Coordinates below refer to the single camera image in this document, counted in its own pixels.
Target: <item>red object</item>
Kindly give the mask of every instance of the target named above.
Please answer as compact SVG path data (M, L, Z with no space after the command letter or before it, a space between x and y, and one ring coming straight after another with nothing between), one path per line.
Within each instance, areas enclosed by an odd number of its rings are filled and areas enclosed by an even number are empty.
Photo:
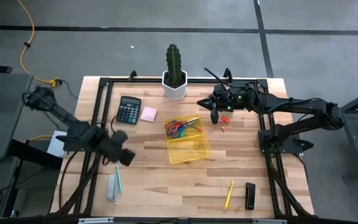
M224 115L222 115L221 119L222 119L224 122L226 122L227 124L230 123L229 118L225 117Z

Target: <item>pencil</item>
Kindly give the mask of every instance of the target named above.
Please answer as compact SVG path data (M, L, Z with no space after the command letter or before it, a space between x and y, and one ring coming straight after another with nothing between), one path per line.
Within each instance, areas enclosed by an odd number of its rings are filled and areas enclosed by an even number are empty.
M231 196L231 191L233 190L233 187L234 187L234 180L231 181L230 190L229 190L229 193L227 195L226 203L224 204L224 209L225 210L229 208L230 196Z
M119 192L122 194L123 190L122 190L121 175L119 174L118 164L116 164L116 168L117 168Z

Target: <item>clear yellow tray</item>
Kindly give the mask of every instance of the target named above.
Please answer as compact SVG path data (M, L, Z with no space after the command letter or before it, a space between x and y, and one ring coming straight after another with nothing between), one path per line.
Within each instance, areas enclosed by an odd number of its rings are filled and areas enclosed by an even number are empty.
M199 120L193 125L204 130L203 120L199 114L181 116L172 119L185 122L194 118L199 118ZM172 120L165 120L164 127L169 122L172 122ZM187 127L185 128L182 137L173 139L167 134L167 129L165 129L165 138L167 139L169 161L172 164L203 159L211 155L211 148L204 131L198 131L195 128Z

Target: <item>sticky note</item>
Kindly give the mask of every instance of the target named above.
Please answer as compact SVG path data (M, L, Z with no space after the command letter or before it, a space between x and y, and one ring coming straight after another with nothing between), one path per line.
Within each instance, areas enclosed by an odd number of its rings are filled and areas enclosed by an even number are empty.
M144 121L154 122L154 118L156 114L157 114L157 109L149 108L148 106L145 106L143 108L143 112L140 118Z

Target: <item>black cable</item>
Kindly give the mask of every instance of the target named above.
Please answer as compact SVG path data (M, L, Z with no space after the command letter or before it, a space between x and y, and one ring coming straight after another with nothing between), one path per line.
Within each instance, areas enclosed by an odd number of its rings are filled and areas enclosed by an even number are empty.
M217 79L217 81L221 84L221 85L226 85L226 86L228 86L228 87L231 87L231 88L243 88L243 89L245 89L245 86L232 86L232 85L230 85L230 84L228 84L228 83L225 83L225 82L223 82L217 75L215 75L213 72L211 72L208 68L204 68L209 74L211 74L215 79ZM252 91L254 91L254 93L255 93L255 97L258 99L258 101L259 101L259 105L260 106L263 106L262 105L262 102L261 102L261 100L260 100L260 98L259 98L259 95L258 95L258 93L257 92L261 92L261 91L259 91L259 90L256 90L256 89L254 89L254 88L252 88L252 87L249 87Z
M261 100L260 100L260 98L259 98L259 95L258 95L258 93L257 93L257 91L256 91L256 89L254 89L254 88L251 88L253 91L254 91L254 93L255 93L255 96L256 96L256 98L258 99L258 101L259 101L259 105L260 105L260 110L263 110L263 105L262 105L262 102L261 102Z
M111 119L111 122L110 122L110 128L111 128L112 134L115 134L115 133L116 133L116 132L114 131L114 129L112 128L112 122L116 119L116 116L117 116L117 115L115 115L115 116Z
M20 182L17 182L15 185L23 184L24 182L26 182L26 181L28 181L29 179L31 179L31 177L33 177L33 176L35 176L35 175L38 175L38 174L40 174L40 173L42 173L42 172L48 171L48 170L50 170L50 169L44 169L44 170L41 170L41 171L39 171L39 172L36 172L36 173L34 173L34 174L28 176L28 177L25 178L24 180L22 180L22 181L20 181ZM8 189L9 187L12 187L12 186L13 186L13 184L10 184L10 185L8 185L8 186L2 188L2 189L0 190L0 193L1 193L3 190Z
M303 159L300 156L298 156L296 153L293 153L293 155L295 157L297 157L301 161L301 163L303 164L303 168L305 169L306 181L309 183L308 169L306 168L305 162L303 162Z
M114 120L116 119L116 116L115 115L112 119L111 119L111 122L110 122L110 128L111 128L111 132L112 134L115 134L116 132L114 131L114 129L112 128L112 123L114 122ZM106 166L110 163L110 160L107 158L107 156L103 155L103 160L102 160L102 165Z
M272 107L270 110L268 110L267 112L268 113L270 113L270 112L274 112L274 109L276 109L276 108L278 108L278 107L280 107L280 106L282 106L282 105L287 105L287 104L298 104L298 103L303 103L303 102L306 102L306 101L312 101L312 100L320 100L320 101L324 101L324 102L326 102L325 100L323 100L323 99L321 99L321 98L316 98L316 97L314 97L314 98L309 98L309 99L307 99L307 100L298 100L298 101L289 101L288 100L288 102L283 102L283 103L279 103L279 104L277 104L277 105L275 105L274 107Z
M52 122L56 126L57 130L60 130L59 125L47 114L47 112L43 111L43 113L50 120L50 122Z
M333 121L333 119L331 118L331 116L329 114L327 114L326 112L324 112L325 115L327 115L327 117L329 118L330 122L334 125L334 127L336 129L339 129L339 126L336 125L336 123Z
M222 85L227 85L228 87L231 87L231 88L244 88L244 86L232 86L228 83L223 82L217 75L215 75L213 72L211 72L208 68L204 68L204 70L206 70L209 74L211 74Z
M159 222L156 222L156 223L143 223L143 222L139 222L139 223L136 223L136 224L161 224L161 223L166 223L166 222L174 222L175 219L169 219L169 220L161 220Z
M302 117L300 117L300 118L298 119L298 121L302 120L302 118L304 118L306 115L308 115L308 114L304 114Z
M66 174L66 170L67 170L67 167L69 165L69 163L71 162L71 160L74 158L75 154L77 154L78 151L74 152L70 158L68 158L67 160L67 163L65 165L65 168L63 169L63 173L62 173L62 178L60 179L60 185L59 185L59 198L58 198L58 201L59 201L59 209L62 208L62 188L63 188L63 178L65 177L65 174Z
M66 83L67 84L67 87L68 87L68 91L71 93L71 95L73 95L76 99L78 99L78 96L76 96L72 91L71 91L71 88L70 88L70 84L68 84L68 82L66 80L62 80L62 79L59 79L60 81L62 81L63 83Z
M53 106L48 101L46 101L44 98L42 98L42 96L35 94L35 93L31 93L31 92L25 92L22 94L22 101L23 101L24 105L28 106L27 102L24 99L26 94L38 97L38 99L42 100L44 103L46 103L49 106L49 109L47 109L47 110L43 110L41 108L38 108L37 110L39 110L39 111L51 111L52 110Z

